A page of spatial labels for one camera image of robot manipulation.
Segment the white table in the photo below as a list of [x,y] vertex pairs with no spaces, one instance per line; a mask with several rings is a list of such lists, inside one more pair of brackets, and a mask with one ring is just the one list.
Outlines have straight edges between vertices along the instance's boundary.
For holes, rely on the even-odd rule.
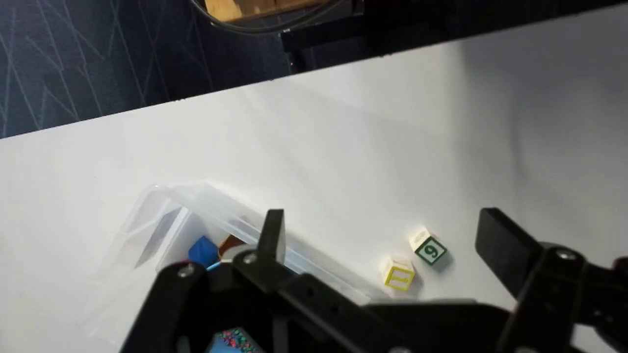
[[107,351],[80,335],[88,278],[155,182],[284,206],[370,280],[425,224],[455,261],[419,269],[419,298],[512,306],[472,251],[482,206],[610,265],[628,249],[626,35],[624,6],[1,139],[0,351]]

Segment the yellow cube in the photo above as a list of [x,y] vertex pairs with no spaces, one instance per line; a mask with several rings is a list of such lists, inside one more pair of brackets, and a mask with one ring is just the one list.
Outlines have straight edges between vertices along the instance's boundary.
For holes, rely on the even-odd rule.
[[406,292],[412,286],[416,271],[408,259],[386,257],[382,277],[384,286]]

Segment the blue block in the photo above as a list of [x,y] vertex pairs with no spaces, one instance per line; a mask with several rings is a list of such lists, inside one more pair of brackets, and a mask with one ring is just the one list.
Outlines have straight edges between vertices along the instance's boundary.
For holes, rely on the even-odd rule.
[[217,247],[208,239],[200,237],[188,251],[188,261],[202,267],[210,267],[219,261]]

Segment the small cube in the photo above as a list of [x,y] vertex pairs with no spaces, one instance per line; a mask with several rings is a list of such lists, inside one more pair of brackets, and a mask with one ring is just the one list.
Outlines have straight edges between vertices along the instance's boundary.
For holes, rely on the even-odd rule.
[[382,267],[384,286],[406,292],[416,277],[414,267],[408,259],[386,257]]
[[427,265],[435,265],[447,253],[447,247],[441,245],[427,227],[421,227],[418,233],[410,235],[410,247],[414,255]]

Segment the cable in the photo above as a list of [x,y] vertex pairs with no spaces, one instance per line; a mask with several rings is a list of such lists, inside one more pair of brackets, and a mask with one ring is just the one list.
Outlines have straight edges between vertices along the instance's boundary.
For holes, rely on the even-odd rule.
[[327,0],[325,4],[319,4],[317,8],[314,8],[306,16],[300,16],[296,20],[290,20],[280,25],[270,25],[270,27],[247,27],[247,25],[223,24],[217,18],[213,18],[202,4],[198,4],[198,0],[190,0],[190,4],[217,29],[235,31],[235,33],[243,33],[243,35],[266,35],[266,33],[276,33],[276,31],[284,31],[288,27],[298,27],[308,22],[314,22],[315,18],[319,18],[319,16],[327,14],[329,10],[333,10],[335,6],[339,6],[341,0]]

